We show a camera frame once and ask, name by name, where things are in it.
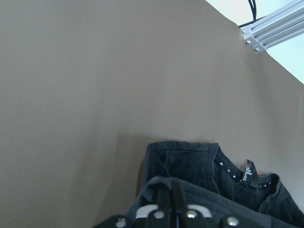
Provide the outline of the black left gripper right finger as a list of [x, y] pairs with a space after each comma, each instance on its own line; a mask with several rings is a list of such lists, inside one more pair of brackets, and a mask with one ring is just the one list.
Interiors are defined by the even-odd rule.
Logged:
[[183, 187], [177, 182], [172, 184], [172, 195], [177, 227], [193, 228], [197, 212], [189, 209]]

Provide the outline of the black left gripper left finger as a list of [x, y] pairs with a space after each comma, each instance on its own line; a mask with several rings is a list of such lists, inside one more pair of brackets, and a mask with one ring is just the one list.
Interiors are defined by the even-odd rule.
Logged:
[[157, 189], [156, 209], [148, 213], [146, 219], [147, 228], [170, 228], [171, 227], [171, 202], [169, 190], [164, 187]]

